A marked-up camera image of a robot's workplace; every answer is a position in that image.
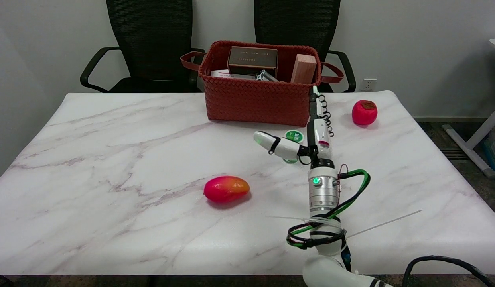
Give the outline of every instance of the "white table leg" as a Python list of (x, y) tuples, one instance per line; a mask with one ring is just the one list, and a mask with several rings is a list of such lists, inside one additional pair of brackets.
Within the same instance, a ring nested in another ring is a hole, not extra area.
[(466, 142), (466, 146), (469, 149), (473, 149), (483, 138), (495, 127), (495, 111), (488, 117), (485, 122), (479, 127), (479, 129), (472, 135), (472, 137)]
[(450, 137), (457, 143), (457, 145), (464, 151), (464, 153), (472, 160), (472, 162), (474, 162), (475, 165), (477, 165), (477, 167), (479, 167), (479, 169), (481, 169), (481, 171), (483, 171), (483, 173), (485, 174), (486, 177), (491, 178), (491, 179), (495, 179), (495, 171), (493, 171), (493, 169), (490, 168), (490, 166), (487, 165), (486, 162), (484, 160), (482, 160), (482, 158), (480, 158), (479, 155), (477, 155), (477, 153), (475, 151), (472, 150), (472, 148), (469, 148), (467, 146), (467, 143), (462, 139), (462, 137), (459, 134), (457, 134), (457, 132), (455, 132), (455, 130), (450, 125), (443, 125), (442, 128), (446, 131), (446, 133), (448, 133), (448, 135), (450, 135)]

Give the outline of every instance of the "basket handle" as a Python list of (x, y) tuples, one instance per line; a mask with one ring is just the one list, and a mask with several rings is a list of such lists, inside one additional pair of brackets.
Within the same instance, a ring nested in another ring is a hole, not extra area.
[(331, 71), (333, 71), (336, 74), (337, 77), (322, 76), (322, 83), (337, 84), (341, 82), (341, 80), (345, 77), (343, 71), (340, 70), (338, 67), (334, 66), (333, 64), (322, 62), (322, 68), (323, 67), (329, 68)]
[(185, 68), (193, 71), (198, 71), (199, 65), (191, 62), (191, 58), (196, 56), (204, 56), (205, 54), (206, 53), (202, 53), (200, 51), (190, 51), (187, 54), (180, 57), (180, 62), (182, 62), (182, 66), (184, 66)]

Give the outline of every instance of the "dark brown box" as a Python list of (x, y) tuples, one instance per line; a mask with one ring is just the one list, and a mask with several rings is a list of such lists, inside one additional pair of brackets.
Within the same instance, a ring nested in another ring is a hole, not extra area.
[(277, 49), (233, 46), (229, 52), (228, 70), (230, 73), (251, 76), (266, 70), (277, 77), (278, 51)]

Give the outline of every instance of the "electrical outlet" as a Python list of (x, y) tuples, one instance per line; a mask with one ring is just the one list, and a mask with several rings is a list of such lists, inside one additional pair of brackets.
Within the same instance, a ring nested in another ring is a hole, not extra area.
[(377, 82), (377, 79), (364, 79), (363, 83), (360, 87), (361, 91), (373, 91), (375, 88), (375, 83)]

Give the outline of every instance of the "red mango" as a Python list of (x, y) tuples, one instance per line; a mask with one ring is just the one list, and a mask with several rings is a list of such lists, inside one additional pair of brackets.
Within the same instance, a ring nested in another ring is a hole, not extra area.
[(203, 189), (203, 194), (211, 201), (227, 203), (249, 192), (249, 184), (235, 176), (219, 176), (209, 180)]

